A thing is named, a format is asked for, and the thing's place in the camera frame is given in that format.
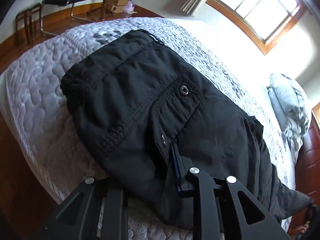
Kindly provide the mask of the operator right hand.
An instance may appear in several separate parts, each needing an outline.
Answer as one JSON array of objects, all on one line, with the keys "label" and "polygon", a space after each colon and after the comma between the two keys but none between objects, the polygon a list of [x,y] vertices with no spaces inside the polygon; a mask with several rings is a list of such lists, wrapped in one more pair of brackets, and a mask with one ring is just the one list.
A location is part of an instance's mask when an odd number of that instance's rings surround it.
[{"label": "operator right hand", "polygon": [[300,227],[297,233],[297,237],[303,235],[306,233],[306,231],[309,229],[311,222],[307,221],[303,226]]}]

